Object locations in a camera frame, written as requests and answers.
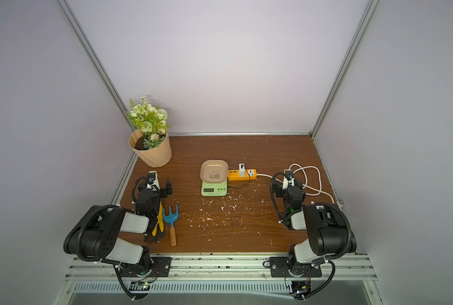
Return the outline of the beige panda bowl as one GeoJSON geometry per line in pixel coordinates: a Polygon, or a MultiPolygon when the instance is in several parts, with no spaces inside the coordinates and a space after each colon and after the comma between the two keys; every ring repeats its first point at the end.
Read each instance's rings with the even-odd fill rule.
{"type": "Polygon", "coordinates": [[[223,183],[228,179],[229,166],[224,160],[207,160],[201,165],[200,178],[206,183],[223,183]]]}

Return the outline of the blue garden fork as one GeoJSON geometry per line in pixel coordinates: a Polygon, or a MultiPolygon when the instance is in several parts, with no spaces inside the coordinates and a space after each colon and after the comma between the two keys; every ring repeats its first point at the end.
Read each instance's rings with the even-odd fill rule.
{"type": "Polygon", "coordinates": [[[177,237],[176,237],[176,229],[174,227],[174,223],[179,218],[179,209],[178,205],[175,206],[175,212],[173,212],[172,207],[169,207],[169,212],[163,210],[163,220],[164,222],[168,223],[170,226],[170,239],[171,239],[171,246],[177,246],[177,237]]]}

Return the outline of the yellow black garden glove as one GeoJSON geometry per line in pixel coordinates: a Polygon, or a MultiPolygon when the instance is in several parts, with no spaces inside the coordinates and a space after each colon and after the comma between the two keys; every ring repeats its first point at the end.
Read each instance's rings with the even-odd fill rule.
{"type": "Polygon", "coordinates": [[[149,223],[146,233],[144,234],[144,241],[157,243],[165,236],[163,205],[159,203],[152,207],[151,210],[146,213],[146,216],[149,219],[149,223]]]}

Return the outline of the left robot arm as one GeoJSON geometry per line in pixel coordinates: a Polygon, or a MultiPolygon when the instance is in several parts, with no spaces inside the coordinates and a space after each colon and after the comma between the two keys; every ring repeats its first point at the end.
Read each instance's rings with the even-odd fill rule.
{"type": "Polygon", "coordinates": [[[162,199],[171,194],[170,180],[160,187],[155,171],[139,177],[131,191],[133,208],[92,206],[65,238],[64,252],[82,261],[111,264],[120,276],[159,274],[148,247],[125,241],[119,235],[135,233],[143,235],[145,241],[157,242],[164,236],[162,199]]]}

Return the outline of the aluminium mounting rail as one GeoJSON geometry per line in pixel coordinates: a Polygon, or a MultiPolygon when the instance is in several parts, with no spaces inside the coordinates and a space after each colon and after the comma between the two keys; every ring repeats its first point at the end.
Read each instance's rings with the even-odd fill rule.
{"type": "MultiPolygon", "coordinates": [[[[250,253],[176,253],[152,254],[151,258],[166,280],[271,280],[268,266],[271,257],[284,257],[285,252],[250,253]]],[[[335,280],[376,280],[367,255],[347,254],[335,260],[335,280]]],[[[76,257],[65,274],[66,280],[115,280],[113,266],[83,262],[76,257]]]]}

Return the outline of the green white artificial flowers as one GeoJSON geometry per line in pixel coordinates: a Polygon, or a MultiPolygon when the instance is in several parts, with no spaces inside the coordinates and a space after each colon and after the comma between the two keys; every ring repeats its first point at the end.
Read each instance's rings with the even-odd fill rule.
{"type": "Polygon", "coordinates": [[[140,100],[141,102],[129,100],[129,111],[126,116],[142,133],[139,147],[149,150],[164,142],[170,128],[169,115],[165,109],[151,105],[146,96],[141,96],[140,100]]]}

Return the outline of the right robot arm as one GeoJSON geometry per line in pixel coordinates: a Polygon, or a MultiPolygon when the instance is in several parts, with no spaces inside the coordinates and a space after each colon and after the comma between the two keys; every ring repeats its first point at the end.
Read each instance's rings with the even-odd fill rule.
{"type": "Polygon", "coordinates": [[[335,203],[305,204],[307,195],[294,172],[276,173],[269,189],[279,223],[307,234],[305,241],[288,252],[286,269],[292,276],[301,277],[312,268],[356,252],[357,241],[347,216],[335,203]]]}

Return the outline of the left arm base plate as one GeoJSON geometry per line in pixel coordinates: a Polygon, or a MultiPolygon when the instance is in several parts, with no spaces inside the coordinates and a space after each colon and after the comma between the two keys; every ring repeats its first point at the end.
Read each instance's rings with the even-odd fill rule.
{"type": "Polygon", "coordinates": [[[144,266],[122,264],[119,271],[121,277],[127,278],[145,278],[145,277],[159,277],[166,278],[169,276],[171,270],[172,258],[171,257],[160,257],[152,256],[149,262],[146,262],[144,266]]]}

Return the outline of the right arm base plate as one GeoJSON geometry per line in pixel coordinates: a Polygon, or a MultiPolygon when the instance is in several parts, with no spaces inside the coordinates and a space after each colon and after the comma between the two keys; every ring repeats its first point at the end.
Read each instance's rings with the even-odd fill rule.
{"type": "Polygon", "coordinates": [[[271,277],[273,278],[322,277],[320,267],[315,268],[310,264],[295,263],[288,257],[270,257],[263,265],[270,270],[271,277]]]}

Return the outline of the orange power strip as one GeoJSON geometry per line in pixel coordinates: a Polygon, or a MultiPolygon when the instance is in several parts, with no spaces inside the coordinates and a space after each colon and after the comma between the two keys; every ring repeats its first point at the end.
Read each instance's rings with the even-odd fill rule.
{"type": "Polygon", "coordinates": [[[256,180],[257,171],[255,169],[249,170],[229,170],[228,181],[243,181],[243,180],[256,180]]]}

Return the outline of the green electronic scale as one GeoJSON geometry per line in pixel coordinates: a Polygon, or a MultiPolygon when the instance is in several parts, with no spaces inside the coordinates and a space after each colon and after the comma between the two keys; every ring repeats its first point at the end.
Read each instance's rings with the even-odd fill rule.
{"type": "Polygon", "coordinates": [[[203,182],[201,188],[202,196],[226,196],[228,193],[228,180],[223,182],[203,182]]]}

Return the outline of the white usb charger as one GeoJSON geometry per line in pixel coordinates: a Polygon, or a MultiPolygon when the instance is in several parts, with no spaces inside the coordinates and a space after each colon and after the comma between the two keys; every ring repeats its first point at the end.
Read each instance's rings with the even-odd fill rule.
{"type": "Polygon", "coordinates": [[[239,164],[239,177],[245,177],[246,176],[246,166],[244,163],[239,164]]]}

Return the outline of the beige flower pot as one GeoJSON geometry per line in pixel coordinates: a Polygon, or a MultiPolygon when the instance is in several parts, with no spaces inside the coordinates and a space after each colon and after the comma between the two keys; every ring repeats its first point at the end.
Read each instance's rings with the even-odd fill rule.
{"type": "Polygon", "coordinates": [[[142,159],[148,166],[152,168],[159,168],[168,164],[173,156],[169,134],[167,133],[165,139],[157,147],[149,150],[138,150],[136,145],[142,138],[143,134],[140,130],[135,130],[129,138],[129,147],[135,154],[142,159]]]}

